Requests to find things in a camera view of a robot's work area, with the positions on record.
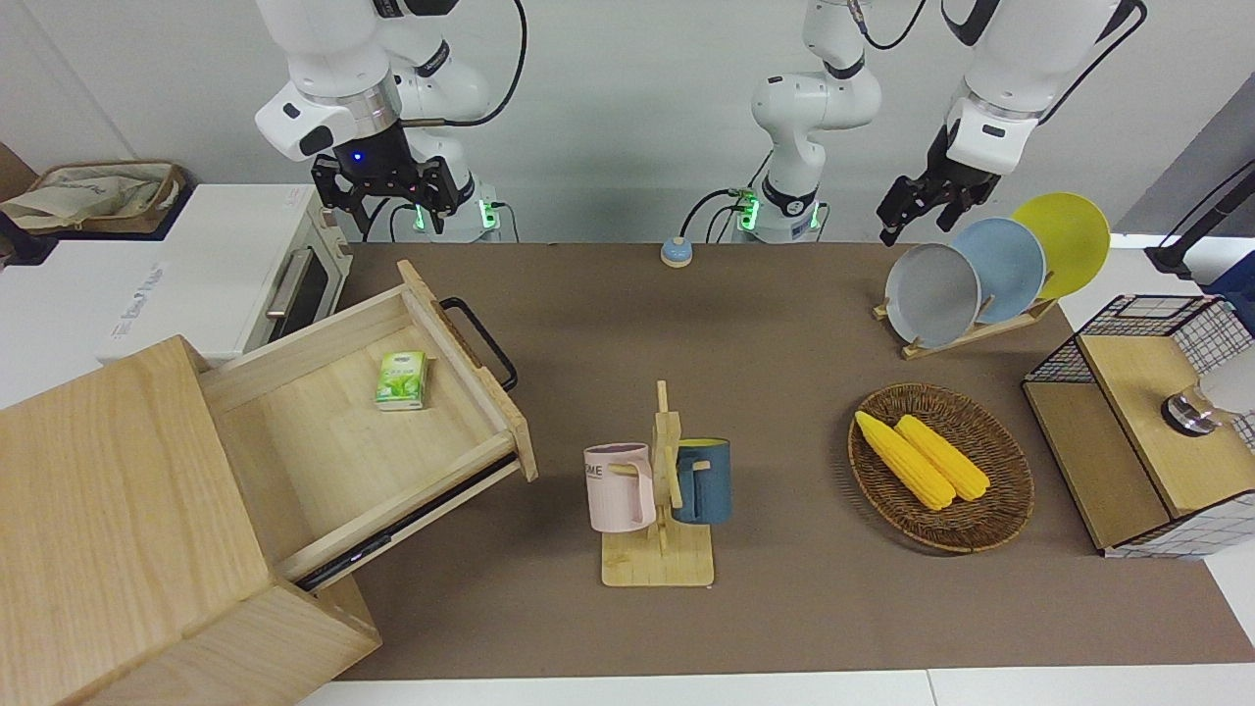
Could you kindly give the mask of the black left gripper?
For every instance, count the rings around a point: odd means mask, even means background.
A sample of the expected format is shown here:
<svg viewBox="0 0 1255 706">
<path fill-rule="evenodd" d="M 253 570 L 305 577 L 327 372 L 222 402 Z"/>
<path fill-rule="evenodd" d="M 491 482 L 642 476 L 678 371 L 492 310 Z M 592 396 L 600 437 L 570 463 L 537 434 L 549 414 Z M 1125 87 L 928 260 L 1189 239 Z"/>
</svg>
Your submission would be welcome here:
<svg viewBox="0 0 1255 706">
<path fill-rule="evenodd" d="M 878 204 L 878 241 L 884 246 L 896 245 L 902 228 L 926 213 L 927 204 L 945 204 L 936 224 L 943 232 L 950 232 L 963 214 L 976 204 L 984 204 L 991 188 L 1001 179 L 948 155 L 956 132 L 955 125 L 943 125 L 929 144 L 922 174 L 897 178 L 887 189 Z"/>
</svg>

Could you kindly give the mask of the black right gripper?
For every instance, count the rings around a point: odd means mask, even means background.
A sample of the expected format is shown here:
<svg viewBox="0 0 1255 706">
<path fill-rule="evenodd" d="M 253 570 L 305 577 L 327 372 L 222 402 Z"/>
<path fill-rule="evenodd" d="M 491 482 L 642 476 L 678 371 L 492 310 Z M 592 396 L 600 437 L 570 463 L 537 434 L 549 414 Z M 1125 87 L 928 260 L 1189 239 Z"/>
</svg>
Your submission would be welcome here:
<svg viewBox="0 0 1255 706">
<path fill-rule="evenodd" d="M 417 161 L 400 125 L 333 147 L 315 157 L 311 178 L 328 209 L 366 216 L 364 198 L 398 197 L 415 204 L 415 229 L 444 234 L 459 206 L 459 189 L 442 157 Z"/>
</svg>

